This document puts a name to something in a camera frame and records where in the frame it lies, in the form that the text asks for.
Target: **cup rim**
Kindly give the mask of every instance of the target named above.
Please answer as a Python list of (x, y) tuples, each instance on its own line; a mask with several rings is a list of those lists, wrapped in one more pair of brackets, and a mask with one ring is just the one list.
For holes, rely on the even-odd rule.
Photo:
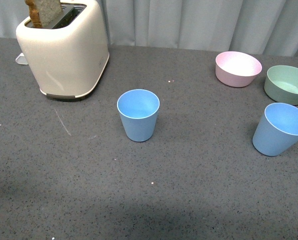
[[(150, 115), (148, 115), (148, 116), (144, 116), (144, 117), (131, 117), (131, 116), (128, 116), (128, 115), (126, 115), (126, 114), (124, 114), (124, 113), (121, 112), (121, 110), (119, 109), (119, 101), (120, 101), (120, 99), (121, 99), (124, 95), (128, 94), (129, 92), (134, 92), (134, 91), (148, 92), (148, 93), (151, 93), (152, 95), (154, 95), (154, 96), (156, 97), (156, 99), (158, 100), (158, 106), (157, 106), (156, 110), (155, 110), (152, 114), (150, 114)], [(121, 115), (125, 116), (126, 118), (129, 118), (129, 119), (146, 119), (146, 118), (149, 118), (149, 117), (151, 117), (152, 115), (156, 114), (156, 112), (158, 112), (159, 108), (160, 108), (160, 100), (159, 100), (159, 97), (158, 97), (155, 93), (153, 93), (152, 91), (149, 91), (149, 90), (146, 90), (146, 89), (141, 89), (141, 88), (131, 89), (131, 90), (129, 90), (129, 91), (126, 91), (126, 92), (124, 92), (124, 93), (118, 98), (118, 100), (117, 100), (117, 109), (118, 109), (119, 113), (120, 113)]]
[(271, 126), (273, 126), (275, 129), (277, 129), (278, 131), (282, 132), (282, 133), (285, 133), (287, 135), (291, 135), (291, 136), (298, 136), (298, 134), (294, 134), (294, 133), (290, 133), (290, 132), (286, 132), (286, 131), (283, 131), (281, 130), (280, 128), (276, 127), (267, 117), (267, 109), (270, 108), (270, 106), (272, 105), (287, 105), (289, 108), (294, 108), (298, 111), (298, 107), (294, 106), (294, 105), (291, 105), (291, 104), (288, 104), (288, 103), (284, 103), (284, 102), (273, 102), (271, 104), (269, 104), (268, 106), (265, 107), (264, 109), (264, 116), (266, 118), (266, 120), (268, 121), (268, 123), (270, 123)]

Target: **green bowl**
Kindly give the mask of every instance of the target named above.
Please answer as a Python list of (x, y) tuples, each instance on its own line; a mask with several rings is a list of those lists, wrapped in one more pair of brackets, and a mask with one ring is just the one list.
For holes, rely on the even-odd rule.
[(269, 68), (264, 91), (276, 102), (298, 105), (298, 68), (286, 65)]

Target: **bowl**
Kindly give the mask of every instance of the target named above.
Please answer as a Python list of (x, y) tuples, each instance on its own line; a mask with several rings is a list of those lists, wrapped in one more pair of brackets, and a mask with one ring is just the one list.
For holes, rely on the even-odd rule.
[(235, 88), (245, 87), (263, 69), (261, 63), (246, 53), (225, 51), (215, 58), (215, 75), (220, 82)]
[(298, 68), (287, 65), (269, 68), (264, 91), (276, 102), (298, 105)]

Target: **bowl rim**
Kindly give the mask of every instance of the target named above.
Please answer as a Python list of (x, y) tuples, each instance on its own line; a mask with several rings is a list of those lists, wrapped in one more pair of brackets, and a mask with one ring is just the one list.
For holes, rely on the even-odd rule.
[(289, 69), (294, 69), (294, 70), (297, 70), (297, 71), (298, 71), (298, 67), (295, 67), (295, 66), (289, 66), (289, 65), (274, 65), (274, 66), (271, 66), (271, 67), (267, 70), (267, 73), (266, 73), (266, 75), (267, 75), (267, 79), (268, 79), (273, 85), (275, 85), (278, 89), (283, 90), (283, 91), (285, 91), (285, 92), (287, 92), (287, 93), (290, 93), (290, 94), (298, 95), (297, 92), (288, 91), (288, 90), (284, 89), (283, 87), (278, 86), (278, 85), (275, 83), (276, 81), (274, 81), (274, 80), (272, 80), (272, 79), (270, 78), (270, 76), (269, 76), (269, 74), (268, 74), (269, 71), (272, 70), (273, 68), (280, 68), (280, 67), (288, 67)]
[[(256, 63), (256, 65), (259, 65), (259, 66), (260, 66), (259, 71), (256, 72), (256, 74), (235, 74), (235, 73), (232, 73), (232, 72), (230, 72), (230, 71), (226, 71), (226, 70), (224, 70), (224, 69), (218, 64), (218, 59), (219, 59), (219, 57), (220, 57), (221, 55), (225, 55), (225, 54), (227, 54), (227, 53), (236, 53), (236, 54), (241, 55), (241, 56), (247, 56), (248, 58), (252, 59), (252, 60)], [(241, 52), (241, 51), (223, 51), (223, 52), (219, 53), (219, 54), (215, 57), (215, 63), (216, 63), (216, 65), (217, 65), (220, 69), (222, 69), (222, 70), (225, 71), (226, 73), (229, 73), (229, 74), (232, 74), (232, 75), (235, 75), (235, 76), (240, 76), (240, 77), (254, 77), (254, 76), (257, 76), (258, 74), (260, 74), (261, 71), (263, 70), (263, 65), (261, 64), (261, 62), (260, 62), (257, 58), (255, 58), (254, 56), (251, 56), (250, 54)]]

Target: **pink bowl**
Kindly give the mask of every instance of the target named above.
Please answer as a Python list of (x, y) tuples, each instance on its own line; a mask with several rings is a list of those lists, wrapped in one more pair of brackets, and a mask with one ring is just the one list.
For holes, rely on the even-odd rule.
[(249, 85), (263, 69), (253, 56), (238, 51), (218, 54), (215, 63), (215, 75), (219, 81), (235, 88)]

